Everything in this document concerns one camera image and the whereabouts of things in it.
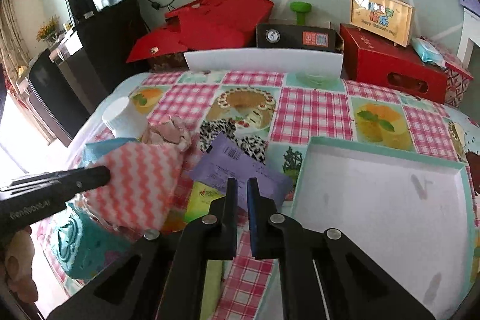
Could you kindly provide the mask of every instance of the purple packet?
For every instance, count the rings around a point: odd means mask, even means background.
[[[198,164],[190,171],[190,178],[227,192],[227,179],[236,178],[238,206],[247,210],[247,181],[257,178],[260,195],[273,199],[280,210],[285,196],[292,190],[290,177],[271,170],[244,153],[224,133],[219,133]]]

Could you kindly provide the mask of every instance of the human hand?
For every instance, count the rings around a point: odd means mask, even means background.
[[[38,300],[37,285],[32,279],[32,261],[35,247],[29,226],[15,234],[0,257],[0,278],[7,279],[10,290],[27,304]]]

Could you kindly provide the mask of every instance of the white cylinder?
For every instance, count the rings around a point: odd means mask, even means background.
[[[102,115],[105,125],[115,138],[140,138],[148,120],[140,114],[128,97],[122,97],[107,107]]]

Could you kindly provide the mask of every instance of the yellow flowers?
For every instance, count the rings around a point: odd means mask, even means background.
[[[57,31],[59,18],[57,16],[52,16],[47,23],[40,27],[37,33],[37,41],[42,41],[48,38],[49,35]]]

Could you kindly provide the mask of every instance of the black and white patterned fabric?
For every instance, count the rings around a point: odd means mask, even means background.
[[[200,150],[205,152],[220,131],[222,131],[228,138],[234,141],[243,152],[248,154],[251,158],[265,164],[267,142],[259,136],[245,136],[240,139],[236,138],[235,130],[235,122],[231,119],[218,119],[215,121],[203,122],[200,126]]]

